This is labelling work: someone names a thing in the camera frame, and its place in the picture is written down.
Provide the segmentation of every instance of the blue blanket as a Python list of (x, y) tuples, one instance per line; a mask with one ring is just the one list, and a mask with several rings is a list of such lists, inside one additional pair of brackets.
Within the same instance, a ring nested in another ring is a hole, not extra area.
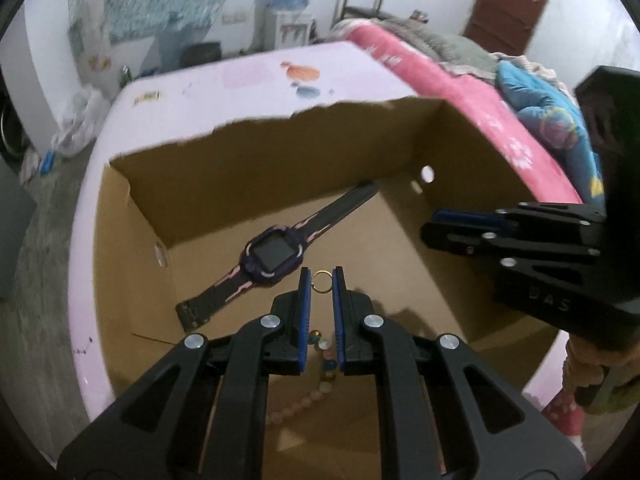
[(598, 159), (580, 110), (562, 92), (509, 61), (498, 64), (496, 86), (520, 122), (562, 166), (582, 201), (604, 209)]

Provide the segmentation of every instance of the watch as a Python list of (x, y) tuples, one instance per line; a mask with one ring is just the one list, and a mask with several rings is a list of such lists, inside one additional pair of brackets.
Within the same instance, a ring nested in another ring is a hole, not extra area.
[(199, 296), (183, 301), (176, 312), (185, 332), (203, 326), (211, 316), (255, 285), (271, 286), (296, 270), (306, 248), (378, 192), (364, 182), (293, 227), (276, 225), (244, 247), (240, 262)]

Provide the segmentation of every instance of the watch screen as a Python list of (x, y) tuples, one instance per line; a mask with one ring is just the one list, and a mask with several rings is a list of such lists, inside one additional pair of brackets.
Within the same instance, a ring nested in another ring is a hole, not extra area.
[(260, 240), (251, 248), (253, 254), (260, 260), (262, 268), (266, 272), (273, 272), (281, 264), (294, 254), (298, 254), (297, 248), (292, 248), (285, 238), (283, 231), (274, 231), (266, 238)]

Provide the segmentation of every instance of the pink bedsheet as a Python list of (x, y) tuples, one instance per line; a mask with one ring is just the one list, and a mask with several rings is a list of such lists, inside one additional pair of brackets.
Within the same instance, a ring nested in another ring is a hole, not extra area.
[(449, 75), (429, 57), (368, 20), (351, 20), (334, 30), (333, 39), (356, 44), (418, 94), (453, 104), (502, 153), (539, 202), (582, 203), (559, 164), (492, 86), (470, 75)]

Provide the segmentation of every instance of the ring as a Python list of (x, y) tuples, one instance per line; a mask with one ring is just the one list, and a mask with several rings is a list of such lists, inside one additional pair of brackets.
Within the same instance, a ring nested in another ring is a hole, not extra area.
[[(327, 290), (320, 290), (314, 284), (314, 280), (316, 279), (316, 276), (318, 274), (326, 274), (327, 276), (329, 276), (331, 278), (331, 285), (329, 286), (329, 288)], [(318, 292), (319, 294), (328, 294), (334, 288), (334, 276), (328, 270), (318, 270), (317, 272), (314, 272), (314, 275), (311, 277), (311, 288), (314, 291)]]

